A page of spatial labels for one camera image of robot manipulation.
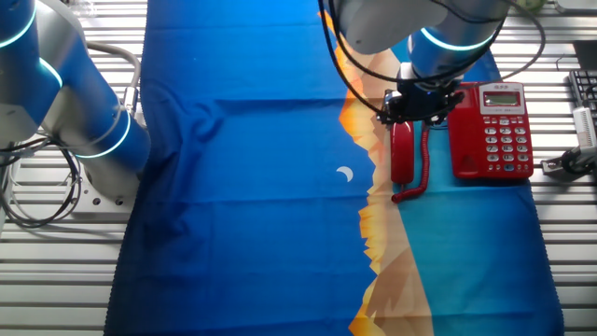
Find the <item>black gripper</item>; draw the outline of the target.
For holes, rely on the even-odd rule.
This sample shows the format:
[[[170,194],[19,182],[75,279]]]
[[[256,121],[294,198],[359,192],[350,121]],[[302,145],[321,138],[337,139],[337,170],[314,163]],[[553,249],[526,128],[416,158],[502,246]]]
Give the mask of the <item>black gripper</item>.
[[[464,99],[463,91],[450,88],[426,91],[416,84],[400,85],[398,91],[386,89],[377,121],[383,125],[401,123],[402,119],[428,119],[430,126],[444,122]]]

